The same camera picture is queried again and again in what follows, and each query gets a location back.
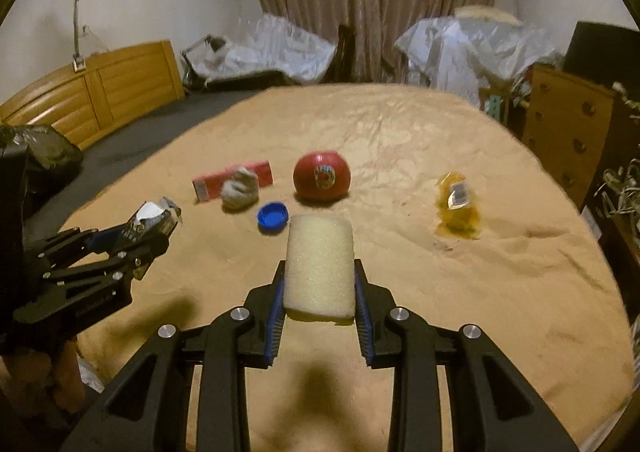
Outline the right silver plastic cover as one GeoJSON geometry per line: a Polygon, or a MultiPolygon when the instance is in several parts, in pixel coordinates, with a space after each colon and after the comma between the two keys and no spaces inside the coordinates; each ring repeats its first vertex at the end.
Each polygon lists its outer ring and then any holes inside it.
{"type": "Polygon", "coordinates": [[[544,30],[488,18],[424,18],[396,40],[395,48],[430,88],[476,107],[480,89],[509,89],[530,66],[561,58],[544,30]]]}

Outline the grey balled sock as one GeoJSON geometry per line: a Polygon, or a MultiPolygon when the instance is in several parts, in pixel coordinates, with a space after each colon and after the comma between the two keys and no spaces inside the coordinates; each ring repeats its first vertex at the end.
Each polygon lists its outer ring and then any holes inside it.
{"type": "Polygon", "coordinates": [[[256,172],[245,167],[233,170],[231,177],[221,186],[222,207],[229,211],[247,209],[259,198],[259,181],[256,172]]]}

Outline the black garbage bag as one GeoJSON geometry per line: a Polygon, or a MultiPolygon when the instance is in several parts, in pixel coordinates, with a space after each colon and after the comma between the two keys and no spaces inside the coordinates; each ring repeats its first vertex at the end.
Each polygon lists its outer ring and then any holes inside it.
{"type": "Polygon", "coordinates": [[[30,218],[78,177],[84,153],[51,126],[2,125],[2,149],[17,145],[27,146],[23,213],[30,218]]]}

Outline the dark grey mattress sheet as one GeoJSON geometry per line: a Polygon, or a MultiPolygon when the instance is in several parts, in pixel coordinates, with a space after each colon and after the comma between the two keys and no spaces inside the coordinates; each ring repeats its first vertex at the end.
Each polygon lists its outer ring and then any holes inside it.
{"type": "Polygon", "coordinates": [[[26,241],[58,232],[75,211],[181,134],[255,94],[254,91],[192,94],[107,134],[85,151],[78,177],[25,221],[26,241]]]}

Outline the red round container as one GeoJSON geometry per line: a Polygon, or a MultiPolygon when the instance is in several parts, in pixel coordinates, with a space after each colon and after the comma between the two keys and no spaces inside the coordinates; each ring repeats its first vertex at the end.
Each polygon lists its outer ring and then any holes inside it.
{"type": "Polygon", "coordinates": [[[305,154],[293,170],[296,195],[303,201],[332,203],[349,192],[352,172],[347,161],[337,152],[305,154]]]}

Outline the left silver plastic cover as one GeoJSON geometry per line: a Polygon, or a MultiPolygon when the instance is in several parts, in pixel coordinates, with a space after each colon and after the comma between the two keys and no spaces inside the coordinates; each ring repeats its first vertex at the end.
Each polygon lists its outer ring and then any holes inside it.
{"type": "Polygon", "coordinates": [[[235,35],[224,39],[227,40],[224,58],[205,86],[273,72],[294,84],[317,84],[337,52],[336,43],[272,14],[243,20],[235,35]]]}

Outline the pink red box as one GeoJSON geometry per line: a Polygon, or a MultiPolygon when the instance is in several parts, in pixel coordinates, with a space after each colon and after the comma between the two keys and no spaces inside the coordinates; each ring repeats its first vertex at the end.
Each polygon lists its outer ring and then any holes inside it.
{"type": "Polygon", "coordinates": [[[230,180],[233,172],[239,168],[253,171],[257,175],[259,187],[269,186],[273,183],[271,166],[267,160],[232,165],[208,175],[200,175],[194,178],[192,186],[196,200],[199,203],[206,203],[206,201],[219,198],[224,182],[230,180]]]}

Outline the wooden headboard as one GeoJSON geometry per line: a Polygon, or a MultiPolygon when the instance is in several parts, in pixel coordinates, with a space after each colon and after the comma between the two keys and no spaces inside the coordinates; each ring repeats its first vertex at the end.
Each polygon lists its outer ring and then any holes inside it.
{"type": "Polygon", "coordinates": [[[47,125],[88,149],[183,97],[174,50],[162,40],[91,55],[81,71],[64,66],[47,74],[1,105],[1,122],[47,125]]]}

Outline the small black box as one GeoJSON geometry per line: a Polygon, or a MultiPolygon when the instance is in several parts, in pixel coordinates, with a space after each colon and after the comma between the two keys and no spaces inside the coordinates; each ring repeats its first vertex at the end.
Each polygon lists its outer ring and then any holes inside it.
{"type": "Polygon", "coordinates": [[[163,196],[157,203],[143,203],[122,229],[122,237],[130,244],[146,241],[157,234],[169,237],[181,222],[182,209],[163,196]]]}

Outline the black desk lamp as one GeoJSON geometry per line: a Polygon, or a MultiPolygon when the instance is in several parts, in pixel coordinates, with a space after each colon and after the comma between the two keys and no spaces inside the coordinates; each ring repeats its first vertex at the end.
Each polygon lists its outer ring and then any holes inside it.
{"type": "Polygon", "coordinates": [[[201,38],[180,52],[182,83],[188,90],[201,90],[224,58],[227,40],[212,34],[201,38]]]}

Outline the wooden dresser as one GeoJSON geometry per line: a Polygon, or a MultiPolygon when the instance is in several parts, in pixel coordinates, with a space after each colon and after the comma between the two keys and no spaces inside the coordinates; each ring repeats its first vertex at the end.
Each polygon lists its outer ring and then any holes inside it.
{"type": "Polygon", "coordinates": [[[603,169],[639,154],[639,113],[612,89],[537,64],[521,141],[580,208],[603,169]]]}

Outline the small wooden chair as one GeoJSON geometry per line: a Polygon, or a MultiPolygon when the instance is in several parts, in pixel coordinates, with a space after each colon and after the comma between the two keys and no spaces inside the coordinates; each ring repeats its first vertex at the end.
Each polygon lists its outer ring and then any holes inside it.
{"type": "Polygon", "coordinates": [[[509,123],[512,105],[512,89],[508,86],[505,88],[495,88],[494,86],[480,88],[478,96],[480,97],[480,110],[506,127],[509,123]]]}

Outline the silver plastic cover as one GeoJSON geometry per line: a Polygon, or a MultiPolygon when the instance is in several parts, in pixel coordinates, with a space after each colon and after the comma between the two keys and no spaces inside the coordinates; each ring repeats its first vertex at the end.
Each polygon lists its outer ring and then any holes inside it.
{"type": "Polygon", "coordinates": [[[476,107],[480,89],[509,89],[530,66],[561,58],[544,30],[488,18],[424,18],[396,40],[395,48],[430,88],[476,107]]]}
{"type": "Polygon", "coordinates": [[[337,52],[336,43],[272,14],[243,20],[235,35],[224,39],[227,40],[224,58],[205,86],[273,72],[294,84],[317,84],[337,52]]]}

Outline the yellow plastic wrapper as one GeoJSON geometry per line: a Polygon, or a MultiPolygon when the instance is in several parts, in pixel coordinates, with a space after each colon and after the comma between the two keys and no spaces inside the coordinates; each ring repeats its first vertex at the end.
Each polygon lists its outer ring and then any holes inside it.
{"type": "Polygon", "coordinates": [[[437,233],[458,238],[480,236],[480,211],[476,194],[465,175],[447,172],[437,182],[437,233]]]}

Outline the blue bottle cap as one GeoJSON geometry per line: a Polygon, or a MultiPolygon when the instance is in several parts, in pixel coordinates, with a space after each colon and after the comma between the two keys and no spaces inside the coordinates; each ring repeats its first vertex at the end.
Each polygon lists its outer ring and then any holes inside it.
{"type": "Polygon", "coordinates": [[[264,234],[278,234],[288,224],[288,209],[280,201],[272,201],[258,210],[256,220],[258,230],[264,234]]]}

